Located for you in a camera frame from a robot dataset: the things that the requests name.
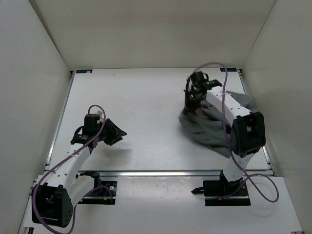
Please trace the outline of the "grey pleated skirt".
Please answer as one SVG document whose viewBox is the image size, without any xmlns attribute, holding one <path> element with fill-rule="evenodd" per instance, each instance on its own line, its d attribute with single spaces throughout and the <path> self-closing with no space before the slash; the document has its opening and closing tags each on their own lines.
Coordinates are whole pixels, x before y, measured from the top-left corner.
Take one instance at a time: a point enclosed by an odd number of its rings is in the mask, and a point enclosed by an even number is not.
<svg viewBox="0 0 312 234">
<path fill-rule="evenodd" d="M 206 100 L 202 100 L 199 105 L 196 110 L 184 107 L 178 117 L 184 136 L 192 142 L 229 158 L 222 113 Z"/>
</svg>

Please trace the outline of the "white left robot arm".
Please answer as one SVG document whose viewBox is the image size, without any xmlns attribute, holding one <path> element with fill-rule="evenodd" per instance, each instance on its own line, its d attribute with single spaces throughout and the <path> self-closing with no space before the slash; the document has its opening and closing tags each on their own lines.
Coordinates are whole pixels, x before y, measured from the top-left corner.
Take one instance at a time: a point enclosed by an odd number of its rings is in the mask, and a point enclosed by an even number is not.
<svg viewBox="0 0 312 234">
<path fill-rule="evenodd" d="M 97 194 L 102 188 L 99 172 L 82 171 L 98 143 L 112 146 L 127 133 L 110 119 L 87 114 L 70 141 L 64 159 L 39 179 L 32 190 L 32 221 L 65 228 L 73 220 L 74 208 L 87 193 Z"/>
</svg>

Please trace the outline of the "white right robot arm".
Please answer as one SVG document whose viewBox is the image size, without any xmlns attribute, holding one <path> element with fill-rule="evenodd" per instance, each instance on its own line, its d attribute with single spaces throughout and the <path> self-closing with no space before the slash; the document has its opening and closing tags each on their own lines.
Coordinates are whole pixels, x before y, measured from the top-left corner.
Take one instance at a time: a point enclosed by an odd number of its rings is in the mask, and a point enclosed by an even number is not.
<svg viewBox="0 0 312 234">
<path fill-rule="evenodd" d="M 252 112 L 236 101 L 222 85 L 185 90 L 185 106 L 189 110 L 200 107 L 206 100 L 222 113 L 222 123 L 231 125 L 231 133 L 225 135 L 230 159 L 220 173 L 219 191 L 230 195 L 242 183 L 243 173 L 251 158 L 266 143 L 264 117 Z"/>
</svg>

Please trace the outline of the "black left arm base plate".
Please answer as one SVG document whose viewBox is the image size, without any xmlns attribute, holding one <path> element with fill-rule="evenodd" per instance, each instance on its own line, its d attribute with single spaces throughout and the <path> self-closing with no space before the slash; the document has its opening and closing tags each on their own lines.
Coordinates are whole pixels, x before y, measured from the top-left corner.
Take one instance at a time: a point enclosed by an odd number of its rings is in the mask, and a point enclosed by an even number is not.
<svg viewBox="0 0 312 234">
<path fill-rule="evenodd" d="M 84 197 L 79 204 L 115 205 L 117 196 L 117 178 L 102 177 L 102 188 Z"/>
</svg>

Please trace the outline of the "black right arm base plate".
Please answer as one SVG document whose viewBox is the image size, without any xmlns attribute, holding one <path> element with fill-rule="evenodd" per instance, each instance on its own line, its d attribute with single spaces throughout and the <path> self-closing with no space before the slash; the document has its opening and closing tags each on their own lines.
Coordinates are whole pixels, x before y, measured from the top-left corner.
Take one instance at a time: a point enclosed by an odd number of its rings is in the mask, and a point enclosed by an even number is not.
<svg viewBox="0 0 312 234">
<path fill-rule="evenodd" d="M 242 183 L 226 188 L 220 180 L 204 180 L 203 186 L 191 193 L 204 194 L 206 207 L 251 206 L 247 186 Z"/>
</svg>

